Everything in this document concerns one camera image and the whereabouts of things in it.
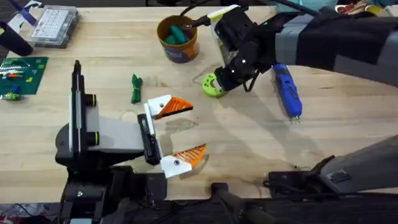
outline orange triangle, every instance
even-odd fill
[[[183,160],[184,162],[191,164],[192,168],[194,168],[198,164],[202,156],[204,155],[205,149],[206,149],[206,144],[203,144],[197,147],[193,147],[191,149],[187,149],[182,152],[178,152],[176,154],[173,154],[173,156]]]
[[[172,97],[172,99],[164,106],[162,111],[155,116],[155,119],[160,119],[166,116],[170,116],[176,113],[192,110],[193,105],[183,99]]]

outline wooden workbench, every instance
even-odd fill
[[[215,7],[189,12],[198,18]],[[88,93],[97,94],[100,114],[135,121],[142,105],[130,104],[131,75],[144,79],[143,101],[171,94],[194,110],[156,121],[164,154],[207,143],[205,159],[190,174],[169,179],[168,198],[206,198],[212,182],[229,183],[242,197],[268,197],[267,173],[307,169],[324,157],[346,154],[398,133],[398,89],[323,70],[290,67],[303,103],[300,124],[290,124],[270,73],[252,93],[237,88],[220,99],[206,96],[203,76],[220,63],[210,29],[198,30],[199,55],[176,64],[163,53],[156,27],[182,8],[81,8],[81,21],[65,50],[37,49],[50,57],[36,95],[0,101],[0,203],[58,202],[67,177],[55,160],[55,135],[68,121],[70,73],[80,60]],[[261,22],[272,7],[251,7]],[[28,26],[21,34],[27,35]],[[125,162],[139,172],[158,167],[143,159]]]

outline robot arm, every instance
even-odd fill
[[[215,70],[214,86],[230,91],[243,85],[250,91],[260,73],[283,63],[398,87],[394,57],[398,53],[398,17],[348,16],[327,8],[311,14],[280,13],[255,24],[240,7],[227,12],[215,25],[215,33],[235,56]],[[331,156],[311,171],[270,172],[264,185],[273,197],[398,187],[398,180],[392,177],[398,172],[397,140],[394,136],[345,156]]]
[[[253,23],[240,7],[227,12],[215,32],[230,52],[216,69],[220,88],[230,91],[277,63],[303,65],[398,86],[398,18],[368,13],[342,15],[324,8],[319,15],[283,12]]]

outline blue power drill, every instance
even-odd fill
[[[300,121],[302,114],[302,104],[300,101],[297,87],[294,85],[293,78],[286,65],[277,64],[272,67],[275,72],[275,82],[279,89],[287,116]]]

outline black bracket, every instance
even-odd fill
[[[315,194],[335,193],[319,178],[322,167],[333,158],[335,156],[325,158],[310,171],[270,172],[269,179],[263,184],[270,190],[273,198],[291,197],[303,200],[306,196]]]

